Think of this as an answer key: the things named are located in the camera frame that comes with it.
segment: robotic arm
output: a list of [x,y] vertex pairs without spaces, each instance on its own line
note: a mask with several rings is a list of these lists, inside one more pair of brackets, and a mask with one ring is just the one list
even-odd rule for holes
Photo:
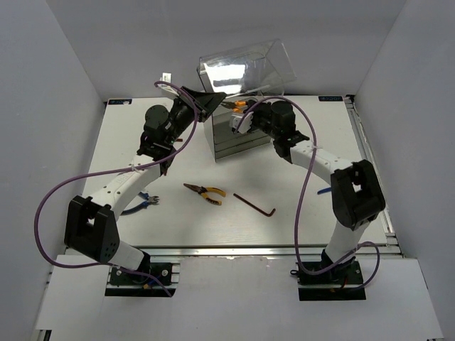
[[[225,99],[224,92],[196,92],[182,87],[198,109],[198,121],[205,121]],[[148,273],[150,256],[119,238],[116,221],[125,207],[149,183],[158,179],[172,164],[170,158],[152,167],[136,169],[162,160],[176,150],[174,141],[194,121],[191,101],[177,96],[171,111],[155,105],[145,114],[140,147],[132,162],[131,172],[120,173],[109,184],[88,197],[71,200],[65,230],[65,245],[100,262]]]
[[[249,100],[248,108],[255,103]],[[243,116],[236,113],[231,116],[233,131],[237,129],[245,133],[259,129],[274,139],[275,151],[281,158],[309,167],[314,146],[308,136],[296,130],[295,113],[290,103],[260,103],[239,126]],[[320,267],[323,269],[357,247],[370,222],[384,210],[385,199],[373,165],[367,160],[352,162],[318,148],[313,173],[331,185],[333,213],[337,219],[335,231],[321,256]],[[354,255],[345,259],[330,271],[330,277],[352,264],[353,260]]]

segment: transparent plastic container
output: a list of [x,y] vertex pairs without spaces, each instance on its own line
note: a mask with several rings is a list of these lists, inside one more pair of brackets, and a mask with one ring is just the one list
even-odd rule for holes
[[225,92],[227,98],[277,93],[296,79],[279,39],[201,57],[198,74],[206,92]]

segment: black label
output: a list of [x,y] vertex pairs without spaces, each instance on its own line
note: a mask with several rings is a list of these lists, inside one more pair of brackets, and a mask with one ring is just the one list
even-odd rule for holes
[[110,99],[108,101],[108,105],[121,105],[121,104],[131,104],[133,100],[131,98],[129,99]]
[[342,102],[342,96],[319,96],[320,102]]

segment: white wall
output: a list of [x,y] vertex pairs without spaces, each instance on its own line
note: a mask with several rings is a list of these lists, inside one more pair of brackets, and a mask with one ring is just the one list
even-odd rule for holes
[[[0,1],[0,112],[0,338],[22,341],[50,269],[33,239],[35,209],[53,185],[88,169],[102,118],[102,102],[44,0]],[[45,208],[41,236],[53,256],[80,185]]]
[[356,93],[405,0],[47,0],[101,98],[200,89],[202,55],[281,38],[288,93]]
[[408,0],[358,93],[403,251],[455,340],[455,2]]

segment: allen wrench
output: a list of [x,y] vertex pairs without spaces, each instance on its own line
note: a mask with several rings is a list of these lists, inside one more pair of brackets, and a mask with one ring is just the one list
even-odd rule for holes
[[239,196],[237,193],[234,193],[234,196],[235,196],[238,200],[241,200],[241,201],[243,201],[245,204],[247,204],[248,206],[254,208],[256,211],[261,212],[261,213],[262,213],[263,215],[265,215],[266,217],[271,217],[271,216],[275,213],[275,211],[276,211],[276,209],[273,209],[270,213],[267,213],[267,212],[261,210],[260,208],[258,208],[258,206],[253,205],[253,204],[252,204],[251,202],[249,202],[248,200],[246,200],[246,199],[244,199],[243,197]]

